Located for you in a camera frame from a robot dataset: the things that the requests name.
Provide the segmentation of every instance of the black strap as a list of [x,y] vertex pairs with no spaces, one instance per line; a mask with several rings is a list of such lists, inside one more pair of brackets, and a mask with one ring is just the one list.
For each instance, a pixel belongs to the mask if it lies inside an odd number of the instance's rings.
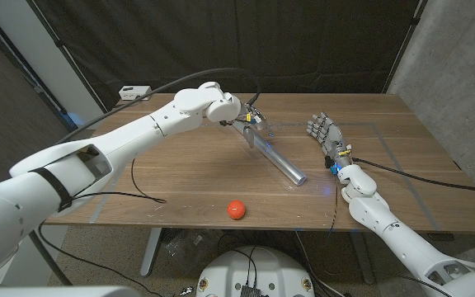
[[31,170],[31,172],[36,172],[40,174],[46,181],[49,182],[49,184],[58,193],[59,198],[62,200],[59,203],[58,212],[65,210],[66,208],[68,208],[69,206],[73,204],[73,198],[69,195],[69,192],[67,192],[67,189],[65,188],[65,186],[49,170],[43,167],[39,167],[34,170]]

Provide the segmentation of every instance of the metal cylinder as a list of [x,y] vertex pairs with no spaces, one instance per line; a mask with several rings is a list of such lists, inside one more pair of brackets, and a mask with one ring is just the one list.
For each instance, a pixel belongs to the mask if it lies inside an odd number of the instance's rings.
[[[242,122],[235,121],[233,127],[236,128],[241,134],[243,134],[243,129],[245,125]],[[287,160],[284,155],[282,155],[276,148],[270,145],[266,140],[264,140],[256,131],[251,129],[252,134],[254,135],[254,146],[260,150],[265,157],[267,157],[278,169],[280,169],[291,181],[293,181],[296,186],[299,186],[305,182],[307,176],[301,172],[295,165],[293,165],[289,160]]]

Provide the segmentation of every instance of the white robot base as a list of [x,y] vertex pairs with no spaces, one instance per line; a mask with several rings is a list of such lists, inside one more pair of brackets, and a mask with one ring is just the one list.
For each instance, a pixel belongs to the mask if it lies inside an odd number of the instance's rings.
[[[197,288],[198,297],[242,296],[248,286],[260,292],[250,296],[298,296],[313,297],[314,288],[309,274],[292,257],[269,247],[239,247],[213,260],[201,273]],[[249,258],[256,263],[256,273]]]

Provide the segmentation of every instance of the blue connector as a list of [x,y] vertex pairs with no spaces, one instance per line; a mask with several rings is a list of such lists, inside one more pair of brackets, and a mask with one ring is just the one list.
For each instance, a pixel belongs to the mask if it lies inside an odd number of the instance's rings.
[[336,163],[335,163],[335,165],[333,165],[329,168],[329,170],[331,170],[331,173],[333,175],[336,175],[341,169],[342,169],[342,167],[338,166]]

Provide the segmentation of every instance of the table leg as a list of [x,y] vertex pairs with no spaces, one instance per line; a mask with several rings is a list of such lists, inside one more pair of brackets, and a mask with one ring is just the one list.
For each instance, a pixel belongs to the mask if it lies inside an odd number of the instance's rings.
[[369,261],[368,248],[364,236],[361,232],[350,232],[351,244],[355,249],[356,258],[359,261],[360,269],[362,269],[362,279],[368,285],[375,282],[375,275],[372,272],[371,262]]
[[148,245],[146,246],[146,252],[144,252],[142,266],[140,267],[141,276],[149,276],[149,273],[152,271],[155,256],[157,256],[158,242],[161,238],[161,232],[162,228],[152,228],[152,231],[149,234]]

